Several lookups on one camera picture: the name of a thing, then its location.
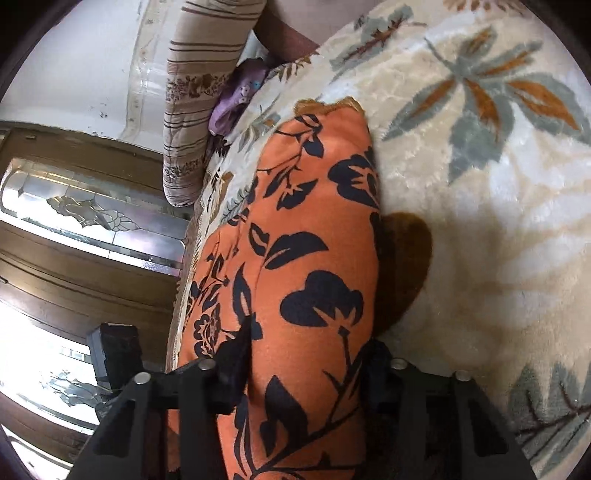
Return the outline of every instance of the striped cushion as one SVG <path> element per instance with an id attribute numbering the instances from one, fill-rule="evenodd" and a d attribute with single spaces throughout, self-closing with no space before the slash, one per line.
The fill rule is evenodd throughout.
<path id="1" fill-rule="evenodd" d="M 164 114 L 164 193 L 191 205 L 203 185 L 207 122 L 267 0 L 186 1 L 170 42 Z"/>

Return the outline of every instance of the black metal bracket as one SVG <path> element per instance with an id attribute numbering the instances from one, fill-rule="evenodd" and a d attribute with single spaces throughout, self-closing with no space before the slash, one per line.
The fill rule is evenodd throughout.
<path id="1" fill-rule="evenodd" d="M 428 478 L 427 460 L 442 450 L 433 439 L 443 433 L 442 478 L 536 480 L 500 412 L 467 372 L 450 378 L 422 373 L 373 340 L 364 379 L 367 409 L 398 418 L 384 478 Z"/>
<path id="2" fill-rule="evenodd" d="M 213 359 L 195 360 L 169 374 L 135 374 L 82 449 L 67 479 L 165 478 L 168 410 L 180 410 L 181 477 L 227 479 L 216 416 L 233 412 L 243 394 L 250 348 L 251 326 L 244 322 L 236 338 L 225 342 Z M 103 362 L 106 357 L 93 355 Z M 137 364 L 125 355 L 121 358 L 127 365 Z"/>
<path id="3" fill-rule="evenodd" d="M 124 338 L 129 332 L 123 332 Z M 127 345 L 125 340 L 120 345 Z M 467 372 L 438 377 L 392 358 L 377 340 L 365 347 L 363 403 L 395 419 L 387 466 L 375 478 L 427 480 L 437 455 L 438 479 L 535 480 L 501 414 Z M 126 352 L 137 349 L 126 348 Z M 105 355 L 93 354 L 108 363 Z M 128 374 L 137 359 L 126 362 Z M 167 474 L 167 410 L 180 411 L 180 478 L 228 480 L 216 416 L 233 412 L 245 390 L 251 358 L 250 322 L 213 359 L 170 374 L 139 372 L 127 383 L 83 448 L 68 480 L 162 480 Z M 115 385 L 121 376 L 104 380 Z"/>

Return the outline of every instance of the white wall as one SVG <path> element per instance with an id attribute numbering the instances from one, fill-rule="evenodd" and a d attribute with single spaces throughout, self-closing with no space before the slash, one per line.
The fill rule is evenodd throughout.
<path id="1" fill-rule="evenodd" d="M 161 151 L 165 61 L 179 7 L 180 0 L 82 0 L 26 59 L 0 119 Z"/>

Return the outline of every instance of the floral rug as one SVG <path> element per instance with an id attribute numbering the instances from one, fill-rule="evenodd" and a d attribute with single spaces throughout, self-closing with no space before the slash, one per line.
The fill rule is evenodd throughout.
<path id="1" fill-rule="evenodd" d="M 386 1 L 272 72 L 208 167 L 194 260 L 296 102 L 347 96 L 381 181 L 378 333 L 423 371 L 470 371 L 538 477 L 566 479 L 591 439 L 591 86 L 517 1 Z"/>

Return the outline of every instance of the purple fabric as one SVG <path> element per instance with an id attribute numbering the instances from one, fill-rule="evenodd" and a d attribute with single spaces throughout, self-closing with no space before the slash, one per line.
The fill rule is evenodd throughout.
<path id="1" fill-rule="evenodd" d="M 228 135 L 269 72 L 263 59 L 246 59 L 232 73 L 209 119 L 212 135 Z"/>

